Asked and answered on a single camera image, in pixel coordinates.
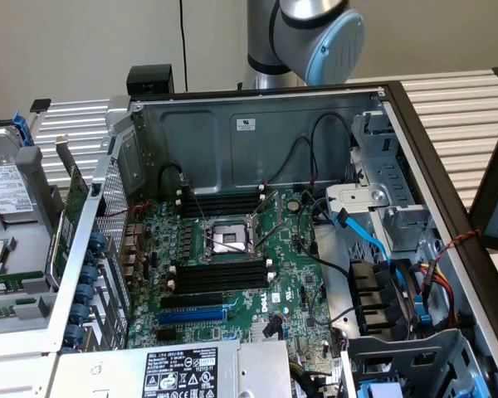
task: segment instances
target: black frame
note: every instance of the black frame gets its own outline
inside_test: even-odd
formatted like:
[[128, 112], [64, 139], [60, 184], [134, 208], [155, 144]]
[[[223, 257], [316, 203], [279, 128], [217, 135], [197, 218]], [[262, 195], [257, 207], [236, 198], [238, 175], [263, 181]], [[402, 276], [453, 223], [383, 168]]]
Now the black frame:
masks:
[[[470, 218], [463, 206], [456, 188], [447, 171], [442, 166], [432, 141], [422, 126], [406, 91], [399, 81], [375, 81], [352, 85], [323, 85], [311, 87], [288, 87], [268, 90], [211, 91], [204, 93], [180, 93], [171, 95], [134, 95], [131, 101], [167, 101], [167, 100], [206, 100], [228, 99], [251, 96], [295, 94], [331, 90], [356, 90], [383, 87], [387, 100], [395, 112], [400, 127], [412, 149], [413, 156], [429, 186], [432, 196], [439, 208], [442, 219], [451, 238], [473, 230]], [[485, 246], [479, 238], [472, 237], [456, 245], [476, 295], [483, 306], [498, 339], [498, 271], [494, 266]]]
[[498, 142], [470, 210], [472, 223], [482, 231], [485, 246], [498, 250], [498, 238], [486, 235], [486, 229], [498, 203]]

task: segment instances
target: white wall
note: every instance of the white wall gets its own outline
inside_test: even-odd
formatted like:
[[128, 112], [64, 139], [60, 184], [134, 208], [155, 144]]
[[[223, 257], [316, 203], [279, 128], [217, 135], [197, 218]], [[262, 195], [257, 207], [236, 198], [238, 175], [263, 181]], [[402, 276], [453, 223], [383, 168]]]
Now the white wall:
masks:
[[[368, 29], [354, 77], [498, 66], [498, 0], [351, 1]], [[189, 89], [235, 88], [245, 0], [183, 4]], [[178, 0], [0, 0], [0, 118], [35, 98], [123, 94], [129, 68], [151, 63], [171, 63], [183, 90]]]

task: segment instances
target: black ram slot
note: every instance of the black ram slot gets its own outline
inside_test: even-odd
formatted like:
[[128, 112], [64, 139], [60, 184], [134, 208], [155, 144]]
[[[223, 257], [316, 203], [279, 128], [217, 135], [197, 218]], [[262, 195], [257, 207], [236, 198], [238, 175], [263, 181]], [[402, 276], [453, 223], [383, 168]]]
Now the black ram slot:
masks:
[[[259, 196], [255, 193], [243, 195], [211, 195], [198, 197], [199, 206], [205, 216], [229, 216], [252, 213], [258, 206]], [[186, 197], [183, 202], [182, 218], [201, 216], [193, 197]]]
[[160, 299], [162, 309], [167, 308], [188, 308], [188, 307], [207, 307], [209, 305], [222, 305], [223, 294], [192, 294], [189, 296], [169, 296]]
[[262, 260], [177, 268], [177, 294], [260, 289], [269, 286]]

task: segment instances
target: warning label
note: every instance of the warning label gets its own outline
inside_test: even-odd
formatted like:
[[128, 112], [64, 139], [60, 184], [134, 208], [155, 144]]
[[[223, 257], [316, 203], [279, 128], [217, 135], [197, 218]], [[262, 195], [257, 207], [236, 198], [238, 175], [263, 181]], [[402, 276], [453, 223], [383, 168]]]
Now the warning label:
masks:
[[146, 362], [143, 398], [217, 396], [217, 348], [151, 352]]
[[32, 211], [24, 181], [17, 166], [0, 167], [0, 214]]

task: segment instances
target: blue pcie slot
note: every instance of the blue pcie slot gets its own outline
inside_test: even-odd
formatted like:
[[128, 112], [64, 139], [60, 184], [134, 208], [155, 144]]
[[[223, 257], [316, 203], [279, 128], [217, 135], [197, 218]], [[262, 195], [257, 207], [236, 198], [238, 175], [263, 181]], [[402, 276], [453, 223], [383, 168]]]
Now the blue pcie slot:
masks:
[[222, 307], [197, 308], [171, 313], [161, 313], [159, 315], [159, 324], [169, 325], [170, 323], [225, 321], [226, 319], [227, 310]]

